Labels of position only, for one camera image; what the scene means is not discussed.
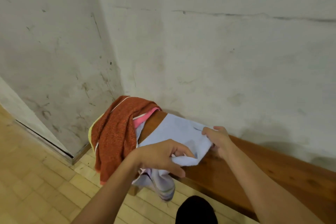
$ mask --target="tiled floor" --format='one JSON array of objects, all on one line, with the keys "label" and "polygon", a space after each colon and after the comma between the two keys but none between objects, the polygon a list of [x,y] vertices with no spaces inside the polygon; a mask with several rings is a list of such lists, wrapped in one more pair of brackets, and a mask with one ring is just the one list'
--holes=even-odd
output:
[{"label": "tiled floor", "polygon": [[[0,106],[0,224],[70,223],[99,190],[90,150],[70,166],[14,123]],[[177,209],[192,195],[206,198],[219,223],[255,223],[229,207],[176,182],[171,202],[143,188],[127,195],[115,223],[174,223]]]}]

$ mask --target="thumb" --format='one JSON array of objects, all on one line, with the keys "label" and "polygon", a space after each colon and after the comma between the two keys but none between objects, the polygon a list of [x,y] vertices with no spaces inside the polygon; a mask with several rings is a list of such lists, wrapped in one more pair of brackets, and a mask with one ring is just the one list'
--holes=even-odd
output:
[{"label": "thumb", "polygon": [[165,169],[180,178],[184,178],[186,176],[186,172],[178,164],[172,162],[171,160],[167,162]]}]

